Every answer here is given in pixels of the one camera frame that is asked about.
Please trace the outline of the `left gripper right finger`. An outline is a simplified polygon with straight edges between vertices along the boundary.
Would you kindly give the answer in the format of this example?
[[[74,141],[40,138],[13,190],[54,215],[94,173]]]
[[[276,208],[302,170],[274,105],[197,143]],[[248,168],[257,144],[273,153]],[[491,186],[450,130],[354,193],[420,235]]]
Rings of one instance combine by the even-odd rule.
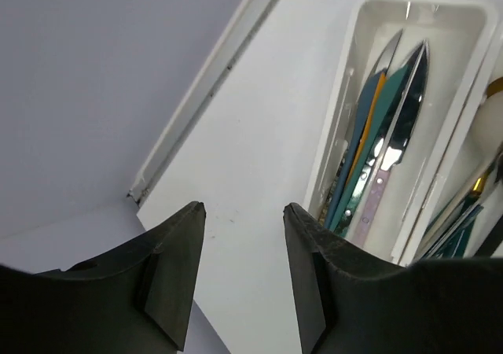
[[[301,349],[305,353],[499,353],[502,261],[382,260],[284,210]]]

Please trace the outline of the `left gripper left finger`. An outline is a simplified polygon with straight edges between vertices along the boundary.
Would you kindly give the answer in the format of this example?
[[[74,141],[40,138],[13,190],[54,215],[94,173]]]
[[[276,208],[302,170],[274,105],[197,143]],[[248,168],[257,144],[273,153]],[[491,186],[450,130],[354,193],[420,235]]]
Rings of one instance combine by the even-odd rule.
[[[4,353],[176,353],[185,347],[206,211],[162,223],[68,270],[1,269]]]

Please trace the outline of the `teal plastic knife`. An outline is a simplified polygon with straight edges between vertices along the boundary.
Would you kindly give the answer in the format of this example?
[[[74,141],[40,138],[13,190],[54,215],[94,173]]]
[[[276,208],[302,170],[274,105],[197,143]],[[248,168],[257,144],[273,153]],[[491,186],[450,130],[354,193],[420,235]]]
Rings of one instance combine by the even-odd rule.
[[[362,133],[364,131],[369,111],[371,109],[374,95],[376,89],[380,84],[382,79],[386,79],[387,69],[383,68],[378,72],[374,72],[369,76],[362,91],[358,97],[356,112],[354,114],[354,128],[349,141],[349,146],[347,147],[345,161],[340,170],[339,177],[335,183],[335,189],[332,194],[332,198],[329,204],[329,208],[325,217],[324,228],[329,229],[332,223],[333,217],[337,206],[340,202],[340,198],[345,188],[347,177],[349,176],[351,166],[354,162],[359,143],[361,141]]]
[[[349,226],[353,220],[356,208],[368,184],[376,157],[380,153],[382,141],[384,140],[384,136],[395,114],[396,105],[400,101],[402,92],[409,78],[410,69],[411,67],[409,65],[404,65],[391,76],[386,76],[386,82],[383,85],[375,105],[369,136],[365,142],[351,179],[349,183],[345,185],[335,216],[330,224],[330,231],[339,236],[344,237],[349,231]]]

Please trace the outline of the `orange plastic knife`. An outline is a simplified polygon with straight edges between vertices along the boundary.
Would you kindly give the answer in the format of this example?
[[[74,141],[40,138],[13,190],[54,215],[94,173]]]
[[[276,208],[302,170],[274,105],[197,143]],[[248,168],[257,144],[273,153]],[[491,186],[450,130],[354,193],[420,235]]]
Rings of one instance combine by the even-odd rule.
[[[376,102],[377,102],[378,97],[380,95],[380,92],[381,92],[381,90],[383,88],[383,85],[386,82],[386,74],[385,74],[385,72],[379,72],[378,76],[379,76],[379,79],[377,80],[376,86],[375,86],[374,91],[373,91],[373,99],[372,99],[371,105],[369,107],[369,113],[367,115],[367,118],[366,118],[366,121],[365,121],[365,126],[364,126],[364,129],[363,129],[362,135],[360,137],[360,141],[358,143],[358,148],[357,148],[356,154],[354,156],[354,160],[353,160],[353,163],[351,165],[351,169],[350,169],[350,172],[349,172],[349,175],[347,177],[347,181],[346,181],[345,185],[347,185],[349,183],[349,180],[351,179],[351,176],[352,176],[352,174],[354,172],[356,164],[358,163],[358,160],[359,160],[359,158],[361,156],[361,153],[362,153],[363,147],[365,145],[365,142],[367,141],[367,138],[369,136],[369,131],[370,131],[370,128],[371,128],[371,125],[372,125],[372,120],[373,120],[373,114],[374,114],[374,110],[375,110],[375,105],[376,105]]]

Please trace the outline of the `steel knife teal handle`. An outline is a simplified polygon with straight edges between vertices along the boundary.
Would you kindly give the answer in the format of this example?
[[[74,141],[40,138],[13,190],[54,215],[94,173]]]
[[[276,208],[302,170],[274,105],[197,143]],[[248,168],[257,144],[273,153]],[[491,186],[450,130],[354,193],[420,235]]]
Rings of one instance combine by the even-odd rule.
[[[413,54],[414,54],[414,51],[415,51],[415,49],[417,48],[418,44],[417,44],[417,45],[413,48],[413,50],[411,51],[411,53],[409,54],[409,56],[408,56],[408,57],[404,60],[404,63],[402,64],[402,66],[404,66],[404,65],[409,65],[409,66],[412,68],[412,66],[413,66],[413,62],[409,61],[409,58],[410,58],[410,56],[411,56],[411,55],[413,55]],[[377,161],[377,159],[378,159],[378,156],[376,157],[376,160],[375,160],[375,163],[374,163],[373,170],[374,170],[374,169],[375,169],[375,167],[376,167],[376,161]],[[370,184],[370,178],[371,178],[371,175],[372,175],[372,173],[373,173],[373,170],[372,170],[372,171],[371,171],[371,173],[370,173],[369,181],[368,181],[367,186],[365,187],[365,190],[368,188],[368,185]]]

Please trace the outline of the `pink handled steak knife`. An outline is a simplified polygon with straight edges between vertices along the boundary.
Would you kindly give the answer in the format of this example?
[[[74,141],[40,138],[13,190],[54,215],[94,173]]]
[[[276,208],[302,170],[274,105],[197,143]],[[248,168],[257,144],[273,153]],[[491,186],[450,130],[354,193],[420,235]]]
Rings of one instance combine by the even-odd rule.
[[[381,146],[369,195],[365,199],[360,219],[354,229],[353,243],[359,247],[365,244],[391,170],[402,161],[417,121],[428,82],[429,44],[427,39],[423,39],[418,44],[409,61],[413,62],[413,66]]]

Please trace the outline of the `steel knife dark handle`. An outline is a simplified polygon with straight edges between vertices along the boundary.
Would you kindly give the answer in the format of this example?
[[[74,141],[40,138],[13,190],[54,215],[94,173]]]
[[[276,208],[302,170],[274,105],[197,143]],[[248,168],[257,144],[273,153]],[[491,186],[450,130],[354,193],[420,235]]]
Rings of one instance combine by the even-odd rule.
[[[373,76],[380,71],[387,72],[395,55],[398,44],[402,38],[402,34],[403,29],[401,28],[389,40],[369,72],[369,76]]]

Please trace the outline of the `silver spoon teal handle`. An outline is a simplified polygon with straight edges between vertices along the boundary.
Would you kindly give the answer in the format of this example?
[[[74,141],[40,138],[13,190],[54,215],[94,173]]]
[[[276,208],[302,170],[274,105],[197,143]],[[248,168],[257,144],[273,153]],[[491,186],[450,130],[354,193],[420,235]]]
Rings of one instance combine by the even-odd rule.
[[[479,202],[463,207],[461,214],[447,228],[440,229],[440,235],[427,247],[422,258],[461,257],[466,250],[473,224],[483,210]]]

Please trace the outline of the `beige measuring spoon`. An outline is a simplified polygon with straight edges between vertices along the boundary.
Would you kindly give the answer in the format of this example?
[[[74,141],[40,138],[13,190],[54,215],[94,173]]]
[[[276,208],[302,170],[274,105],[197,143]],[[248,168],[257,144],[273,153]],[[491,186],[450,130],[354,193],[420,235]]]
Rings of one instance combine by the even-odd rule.
[[[481,105],[473,120],[473,135],[484,153],[493,153],[502,143],[502,92]]]

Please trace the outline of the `gold spoon teal handle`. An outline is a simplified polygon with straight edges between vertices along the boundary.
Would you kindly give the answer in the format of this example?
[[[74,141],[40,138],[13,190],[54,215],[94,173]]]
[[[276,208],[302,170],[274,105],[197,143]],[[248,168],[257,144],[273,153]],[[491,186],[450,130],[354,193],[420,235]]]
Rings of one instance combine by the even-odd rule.
[[[490,98],[491,96],[498,94],[503,91],[503,77],[499,77],[488,84],[486,88],[486,97]]]

